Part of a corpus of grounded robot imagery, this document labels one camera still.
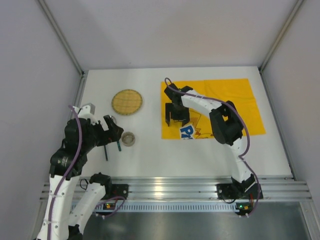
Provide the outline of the speckled ceramic cup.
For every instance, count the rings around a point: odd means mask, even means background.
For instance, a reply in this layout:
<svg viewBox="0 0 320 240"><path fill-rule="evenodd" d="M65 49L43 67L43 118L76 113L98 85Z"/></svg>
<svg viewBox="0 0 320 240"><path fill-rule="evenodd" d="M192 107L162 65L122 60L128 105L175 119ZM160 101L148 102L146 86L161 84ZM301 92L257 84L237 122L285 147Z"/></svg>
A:
<svg viewBox="0 0 320 240"><path fill-rule="evenodd" d="M126 131L121 135L121 141L124 146L131 147L135 144L136 138L132 132Z"/></svg>

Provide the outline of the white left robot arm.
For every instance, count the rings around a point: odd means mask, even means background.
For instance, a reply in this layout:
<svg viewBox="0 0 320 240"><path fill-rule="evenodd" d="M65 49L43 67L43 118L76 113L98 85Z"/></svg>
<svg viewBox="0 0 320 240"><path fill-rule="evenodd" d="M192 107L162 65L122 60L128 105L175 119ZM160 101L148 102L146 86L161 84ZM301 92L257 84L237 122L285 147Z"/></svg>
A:
<svg viewBox="0 0 320 240"><path fill-rule="evenodd" d="M74 117L64 128L60 148L50 158L48 200L37 240L81 240L97 207L126 200L123 194L115 193L111 177L99 172L90 177L83 196L72 208L88 153L95 147L118 142L124 130L110 115L103 117L107 124L104 130L92 103L70 109Z"/></svg>

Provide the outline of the yellow printed cloth placemat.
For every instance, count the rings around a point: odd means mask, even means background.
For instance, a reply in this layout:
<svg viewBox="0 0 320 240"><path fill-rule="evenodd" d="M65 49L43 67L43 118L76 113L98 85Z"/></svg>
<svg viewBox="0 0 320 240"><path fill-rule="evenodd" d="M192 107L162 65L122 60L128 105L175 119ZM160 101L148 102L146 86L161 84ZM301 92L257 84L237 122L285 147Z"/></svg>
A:
<svg viewBox="0 0 320 240"><path fill-rule="evenodd" d="M240 79L206 79L191 81L175 81L178 88L189 86L201 95L231 101L239 115L244 120L251 136L265 135L266 129L260 115L256 98L247 78ZM164 93L166 84L161 83L161 137L164 140L182 139L212 139L210 120L200 112L190 109L190 122L182 126L181 122L171 120L170 125L165 120L165 104L170 99Z"/></svg>

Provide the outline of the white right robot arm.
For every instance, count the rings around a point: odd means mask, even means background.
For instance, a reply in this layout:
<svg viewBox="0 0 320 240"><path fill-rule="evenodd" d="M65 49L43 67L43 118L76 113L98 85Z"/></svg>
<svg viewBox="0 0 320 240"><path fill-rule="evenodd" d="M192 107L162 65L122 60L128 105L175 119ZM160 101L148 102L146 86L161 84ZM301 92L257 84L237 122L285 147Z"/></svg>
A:
<svg viewBox="0 0 320 240"><path fill-rule="evenodd" d="M254 198L258 200L262 195L261 185L257 174L245 160L249 148L242 150L243 135L248 135L249 131L233 102L200 95L189 86L177 88L174 84L167 86L164 93L170 100L165 104L167 125L177 121L182 127L187 126L191 120L190 109L196 110L209 119L215 140L229 149L227 165L232 182L228 190L219 188L222 191L220 199L240 199L256 193Z"/></svg>

